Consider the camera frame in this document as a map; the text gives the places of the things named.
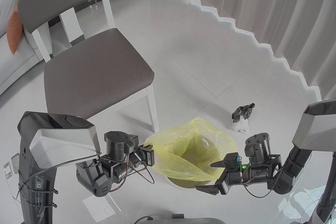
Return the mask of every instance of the yellow plastic bag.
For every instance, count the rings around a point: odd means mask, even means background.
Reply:
[[[237,151],[232,137],[200,117],[151,135],[144,144],[148,145],[153,145],[155,171],[192,181],[218,179],[224,169],[212,168],[210,164]]]

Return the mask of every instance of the tiled floor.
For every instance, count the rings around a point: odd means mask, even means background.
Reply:
[[[247,135],[231,129],[231,113],[240,105],[254,102],[251,132],[268,132],[272,152],[282,154],[283,160],[287,157],[302,112],[318,100],[314,89],[307,90],[299,76],[289,73],[283,62],[274,61],[268,49],[257,47],[250,35],[236,32],[231,23],[219,22],[212,12],[202,11],[197,1],[110,1],[116,27],[155,72],[153,86],[161,130],[203,117],[231,135],[243,155]],[[102,3],[78,12],[77,17],[86,38],[107,29]],[[69,47],[60,23],[50,31],[54,54]],[[46,111],[43,67],[43,62],[36,65],[0,96],[3,164],[19,151],[16,126],[23,112]],[[145,98],[116,113],[107,109],[90,121],[96,125],[103,153],[103,134],[107,131],[137,134],[141,143],[152,134]],[[169,218],[172,213],[184,213],[187,218],[215,217],[227,224],[290,223],[306,207],[306,199],[300,197],[326,182],[329,169],[322,167],[322,176],[310,180],[315,172],[313,164],[321,159],[329,166],[331,154],[312,157],[299,179],[304,178],[302,183],[291,194],[271,193],[264,199],[255,199],[238,186],[228,196],[179,190],[151,170],[155,185],[132,176],[113,193],[120,210],[106,197],[115,214],[100,223],[132,224],[144,215],[158,219]],[[14,192],[15,177],[8,183]],[[57,170],[55,188],[59,194],[54,197],[58,204],[54,223],[95,223],[82,202],[91,194],[77,182],[74,166]],[[250,188],[256,195],[267,192],[265,185]],[[4,178],[0,179],[0,191],[0,223],[21,223]]]

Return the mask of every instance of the robotic arm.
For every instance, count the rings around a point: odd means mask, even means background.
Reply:
[[[103,197],[111,191],[112,183],[125,180],[140,164],[154,165],[153,150],[138,146],[136,135],[123,132],[104,135],[107,154],[100,157],[96,128],[81,117],[25,112],[17,128],[24,224],[52,223],[58,167],[75,163],[78,181],[96,197]]]
[[[325,191],[308,222],[323,224],[330,217],[336,204],[335,121],[336,99],[310,104],[302,115],[292,140],[294,147],[283,166],[281,156],[271,154],[269,135],[256,134],[245,141],[245,155],[249,158],[249,163],[241,164],[242,158],[237,152],[229,153],[222,161],[210,165],[225,168],[215,184],[196,186],[196,189],[212,195],[227,195],[234,185],[243,185],[246,188],[251,184],[266,183],[267,189],[270,190],[266,195],[272,190],[278,194],[286,194],[292,190],[295,179],[312,151],[331,151],[333,160]]]

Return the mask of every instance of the chair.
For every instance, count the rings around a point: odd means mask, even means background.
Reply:
[[[85,119],[110,112],[147,96],[153,131],[159,131],[153,92],[154,72],[115,28],[109,0],[102,0],[109,29],[50,58],[39,27],[87,0],[19,0],[23,25],[46,61],[44,90],[49,113]]]

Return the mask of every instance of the orange pillow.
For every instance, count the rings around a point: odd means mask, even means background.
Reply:
[[[18,13],[18,2],[16,2],[7,26],[7,41],[13,54],[18,49],[22,37],[22,31],[23,25]]]

